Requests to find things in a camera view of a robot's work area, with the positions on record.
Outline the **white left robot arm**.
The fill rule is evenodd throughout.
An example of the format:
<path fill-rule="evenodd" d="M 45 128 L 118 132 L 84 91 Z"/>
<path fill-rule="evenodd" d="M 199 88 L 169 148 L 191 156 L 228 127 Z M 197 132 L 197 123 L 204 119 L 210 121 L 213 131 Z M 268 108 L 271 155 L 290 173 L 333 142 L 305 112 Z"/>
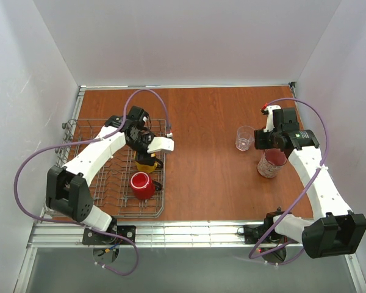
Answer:
<path fill-rule="evenodd" d="M 93 204 L 90 184 L 113 155 L 125 146 L 147 153 L 154 135 L 145 126 L 149 113 L 133 106 L 125 117 L 113 115 L 103 125 L 96 142 L 47 174 L 46 205 L 77 223 L 112 232 L 115 219 Z"/>

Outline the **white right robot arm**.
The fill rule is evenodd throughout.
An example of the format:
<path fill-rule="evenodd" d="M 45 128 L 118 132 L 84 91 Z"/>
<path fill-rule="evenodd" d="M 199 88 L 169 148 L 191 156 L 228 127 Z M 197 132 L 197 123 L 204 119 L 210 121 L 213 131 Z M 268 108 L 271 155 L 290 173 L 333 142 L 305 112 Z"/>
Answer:
<path fill-rule="evenodd" d="M 304 186 L 302 194 L 309 198 L 314 219 L 300 219 L 290 208 L 270 212 L 259 228 L 257 243 L 268 236 L 286 237 L 301 243 L 312 259 L 355 253 L 366 230 L 366 218 L 354 213 L 340 196 L 315 134 L 300 128 L 292 107 L 265 106 L 261 111 L 267 116 L 267 124 L 254 132 L 255 147 L 285 154 Z"/>

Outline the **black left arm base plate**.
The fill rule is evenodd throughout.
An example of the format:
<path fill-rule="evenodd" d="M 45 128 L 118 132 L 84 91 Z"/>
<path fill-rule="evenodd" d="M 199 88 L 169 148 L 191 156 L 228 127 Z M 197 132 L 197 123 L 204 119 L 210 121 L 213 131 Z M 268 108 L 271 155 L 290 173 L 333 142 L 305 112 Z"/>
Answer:
<path fill-rule="evenodd" d="M 135 243 L 137 227 L 135 225 L 123 225 L 117 226 L 109 233 L 114 236 L 108 236 L 105 234 L 97 233 L 88 228 L 84 229 L 82 244 L 83 245 L 129 245 L 126 240 L 122 237 L 128 238 L 130 241 Z"/>

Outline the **clear glass cup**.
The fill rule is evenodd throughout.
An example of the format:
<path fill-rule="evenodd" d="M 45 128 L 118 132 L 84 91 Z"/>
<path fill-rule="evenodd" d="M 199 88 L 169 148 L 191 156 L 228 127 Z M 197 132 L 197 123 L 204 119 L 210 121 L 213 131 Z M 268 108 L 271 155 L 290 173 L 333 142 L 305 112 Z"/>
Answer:
<path fill-rule="evenodd" d="M 248 151 L 254 142 L 254 129 L 251 126 L 241 126 L 237 130 L 235 146 L 240 151 Z"/>

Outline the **pink ghost pattern mug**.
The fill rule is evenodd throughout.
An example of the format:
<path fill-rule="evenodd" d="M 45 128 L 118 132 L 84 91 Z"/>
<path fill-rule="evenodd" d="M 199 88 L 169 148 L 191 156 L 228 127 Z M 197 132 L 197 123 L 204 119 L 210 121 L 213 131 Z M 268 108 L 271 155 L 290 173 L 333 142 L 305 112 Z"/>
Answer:
<path fill-rule="evenodd" d="M 272 179 L 277 176 L 286 162 L 287 158 L 281 150 L 275 148 L 264 150 L 257 165 L 257 171 L 264 178 Z"/>

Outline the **yellow mug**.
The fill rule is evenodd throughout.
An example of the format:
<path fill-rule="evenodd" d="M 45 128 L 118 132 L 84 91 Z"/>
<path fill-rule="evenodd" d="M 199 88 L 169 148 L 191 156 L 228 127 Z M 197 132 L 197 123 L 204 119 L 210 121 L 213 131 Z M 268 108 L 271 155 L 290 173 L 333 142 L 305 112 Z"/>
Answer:
<path fill-rule="evenodd" d="M 135 164 L 138 171 L 145 173 L 152 173 L 158 168 L 163 168 L 163 162 L 155 153 L 136 153 Z"/>

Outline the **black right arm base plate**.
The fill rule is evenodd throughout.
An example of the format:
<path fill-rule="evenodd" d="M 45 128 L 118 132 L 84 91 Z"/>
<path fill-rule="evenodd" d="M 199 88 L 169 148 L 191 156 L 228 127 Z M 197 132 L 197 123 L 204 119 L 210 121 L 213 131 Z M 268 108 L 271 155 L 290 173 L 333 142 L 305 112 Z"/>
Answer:
<path fill-rule="evenodd" d="M 266 232 L 264 225 L 251 226 L 243 225 L 241 229 L 238 230 L 238 235 L 244 238 L 245 244 L 255 244 Z M 283 244 L 288 241 L 286 236 L 272 231 L 263 241 L 266 244 Z"/>

